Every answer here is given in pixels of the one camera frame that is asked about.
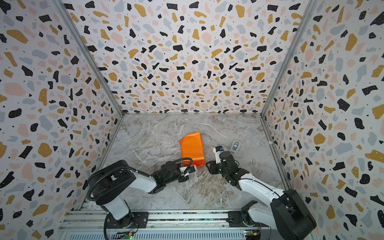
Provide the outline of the white tape dispenser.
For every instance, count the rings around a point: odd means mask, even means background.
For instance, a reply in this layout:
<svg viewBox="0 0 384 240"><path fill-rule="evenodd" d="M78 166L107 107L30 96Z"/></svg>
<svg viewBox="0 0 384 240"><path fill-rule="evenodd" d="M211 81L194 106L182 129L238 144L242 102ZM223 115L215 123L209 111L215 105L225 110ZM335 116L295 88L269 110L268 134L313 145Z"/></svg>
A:
<svg viewBox="0 0 384 240"><path fill-rule="evenodd" d="M240 150L240 146L241 146L241 142L238 141L238 140L234 140L232 145L231 145L231 148L230 148L230 152L231 154L235 157L237 155L237 153L239 152Z"/></svg>

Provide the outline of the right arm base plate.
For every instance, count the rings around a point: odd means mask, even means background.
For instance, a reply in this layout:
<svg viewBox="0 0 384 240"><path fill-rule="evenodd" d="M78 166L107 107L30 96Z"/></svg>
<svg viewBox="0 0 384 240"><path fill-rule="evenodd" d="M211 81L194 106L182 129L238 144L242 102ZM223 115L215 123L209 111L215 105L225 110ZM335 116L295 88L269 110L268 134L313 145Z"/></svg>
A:
<svg viewBox="0 0 384 240"><path fill-rule="evenodd" d="M258 228L258 227L268 227L265 224L254 222L251 217L242 211L229 211L228 218L226 221L229 223L231 228L234 227L249 227L249 228Z"/></svg>

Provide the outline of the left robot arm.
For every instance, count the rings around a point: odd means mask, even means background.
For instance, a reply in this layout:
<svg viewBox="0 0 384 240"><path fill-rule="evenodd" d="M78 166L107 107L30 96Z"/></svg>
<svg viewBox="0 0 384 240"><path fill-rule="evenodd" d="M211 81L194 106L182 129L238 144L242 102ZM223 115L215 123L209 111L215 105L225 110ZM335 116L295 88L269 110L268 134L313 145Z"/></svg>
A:
<svg viewBox="0 0 384 240"><path fill-rule="evenodd" d="M109 165L88 178L86 199L95 202L116 221L131 219L132 212L125 201L124 191L127 188L141 190L147 194L157 194L175 181L183 183L189 175L196 171L191 158L168 161L160 170L147 174L120 160Z"/></svg>

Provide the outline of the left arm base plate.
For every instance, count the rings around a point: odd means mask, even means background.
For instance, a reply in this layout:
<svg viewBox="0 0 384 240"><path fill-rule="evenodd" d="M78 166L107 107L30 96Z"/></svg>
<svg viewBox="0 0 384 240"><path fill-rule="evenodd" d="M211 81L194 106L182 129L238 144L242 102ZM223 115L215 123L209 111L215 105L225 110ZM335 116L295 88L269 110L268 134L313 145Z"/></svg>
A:
<svg viewBox="0 0 384 240"><path fill-rule="evenodd" d="M105 229L145 229L148 223L149 212L130 212L120 220L116 220L111 213L105 218Z"/></svg>

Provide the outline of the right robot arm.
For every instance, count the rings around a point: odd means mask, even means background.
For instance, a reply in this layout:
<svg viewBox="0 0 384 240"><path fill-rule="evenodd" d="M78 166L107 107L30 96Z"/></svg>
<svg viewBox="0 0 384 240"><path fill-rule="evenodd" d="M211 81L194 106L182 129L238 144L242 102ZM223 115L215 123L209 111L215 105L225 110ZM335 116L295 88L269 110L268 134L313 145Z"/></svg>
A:
<svg viewBox="0 0 384 240"><path fill-rule="evenodd" d="M228 213L231 227L264 224L277 230L285 240L303 240L317 227L297 191L278 189L262 182L240 168L232 153L224 151L222 146L215 147L213 152L215 160L206 163L209 173L221 175L231 186L256 197L240 211Z"/></svg>

